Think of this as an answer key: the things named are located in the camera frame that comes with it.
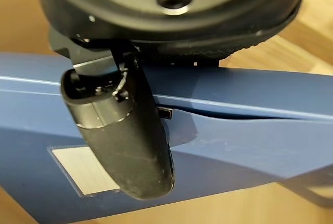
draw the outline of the black plastic part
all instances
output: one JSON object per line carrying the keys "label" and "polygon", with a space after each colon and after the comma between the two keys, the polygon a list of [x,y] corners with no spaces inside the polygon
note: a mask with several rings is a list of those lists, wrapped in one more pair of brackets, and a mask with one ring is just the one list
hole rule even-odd
{"label": "black plastic part", "polygon": [[77,98],[68,71],[61,91],[80,132],[106,172],[139,200],[168,194],[174,185],[170,148],[141,68],[132,64],[122,91],[112,89]]}
{"label": "black plastic part", "polygon": [[[130,39],[144,53],[143,59],[186,60],[222,59],[265,41],[290,22],[301,0],[232,0],[176,17],[134,11],[109,0],[41,2],[51,25],[68,37]],[[259,31],[267,34],[256,35]]]}

